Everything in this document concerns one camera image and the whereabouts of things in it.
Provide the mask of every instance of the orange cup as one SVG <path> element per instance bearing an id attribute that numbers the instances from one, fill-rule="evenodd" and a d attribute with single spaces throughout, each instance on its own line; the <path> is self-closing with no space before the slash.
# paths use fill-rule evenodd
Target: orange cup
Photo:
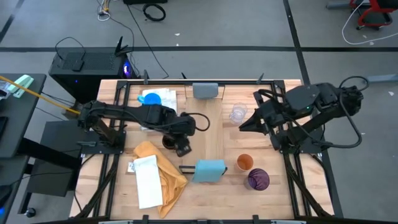
<path id="1" fill-rule="evenodd" d="M 236 169 L 238 171 L 244 172 L 248 171 L 253 167 L 253 158 L 247 154 L 241 154 L 236 160 Z"/>

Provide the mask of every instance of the yellow stick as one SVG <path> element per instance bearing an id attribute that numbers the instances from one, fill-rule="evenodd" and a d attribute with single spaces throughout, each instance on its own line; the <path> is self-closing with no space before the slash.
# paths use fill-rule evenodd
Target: yellow stick
<path id="1" fill-rule="evenodd" d="M 67 110 L 67 111 L 69 111 L 69 112 L 72 112 L 72 113 L 75 113 L 75 114 L 80 114 L 79 111 L 75 111 L 75 110 L 70 109 L 70 108 L 67 108 L 66 106 L 63 106 L 63 105 L 61 105 L 61 104 L 59 104 L 59 103 L 56 103 L 56 102 L 54 102 L 54 101 L 52 101 L 52 100 L 49 100 L 49 99 L 47 99 L 46 97 L 44 97 L 44 96 L 42 96 L 42 95 L 40 95 L 40 94 L 38 94 L 38 93 L 36 93 L 36 92 L 34 92 L 34 91 L 32 91 L 32 90 L 29 90 L 29 89 L 27 89 L 27 88 L 25 88 L 25 87 L 23 87 L 23 86 L 20 86 L 20 85 L 14 83 L 13 81 L 9 80 L 8 78 L 4 78 L 4 77 L 0 76 L 0 80 L 4 80 L 4 81 L 6 81 L 6 82 L 8 82 L 8 83 L 10 83 L 10 84 L 13 84 L 13 85 L 16 86 L 16 87 L 18 87 L 18 88 L 20 88 L 20 89 L 22 89 L 22 90 L 25 90 L 26 92 L 28 92 L 28 93 L 30 93 L 30 94 L 36 96 L 36 97 L 39 97 L 40 99 L 43 99 L 43 100 L 45 100 L 45 101 L 47 101 L 47 102 L 49 102 L 49 103 L 51 103 L 51 104 L 53 104 L 53 105 L 55 105 L 55 106 L 59 106 L 59 107 L 65 109 L 65 110 Z"/>

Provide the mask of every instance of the blue light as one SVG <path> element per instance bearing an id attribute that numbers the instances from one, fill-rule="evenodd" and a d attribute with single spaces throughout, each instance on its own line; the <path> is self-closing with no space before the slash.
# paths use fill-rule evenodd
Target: blue light
<path id="1" fill-rule="evenodd" d="M 123 65 L 123 72 L 126 78 L 131 78 L 131 67 L 129 60 L 126 60 Z"/>

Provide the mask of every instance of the chair wheel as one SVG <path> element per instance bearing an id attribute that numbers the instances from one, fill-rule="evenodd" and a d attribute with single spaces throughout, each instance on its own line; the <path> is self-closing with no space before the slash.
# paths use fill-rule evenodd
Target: chair wheel
<path id="1" fill-rule="evenodd" d="M 32 218 L 36 215 L 36 210 L 34 208 L 28 208 L 24 215 L 28 218 Z"/>

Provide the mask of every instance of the red chair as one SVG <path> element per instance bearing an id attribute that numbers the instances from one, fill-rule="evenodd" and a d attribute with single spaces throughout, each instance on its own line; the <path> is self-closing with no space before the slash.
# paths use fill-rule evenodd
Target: red chair
<path id="1" fill-rule="evenodd" d="M 356 0 L 351 0 L 349 5 L 352 9 L 358 7 Z M 389 13 L 398 9 L 398 0 L 369 0 L 370 4 L 362 5 L 357 11 L 360 15 L 357 30 L 363 27 L 373 27 L 378 29 L 392 23 Z"/>

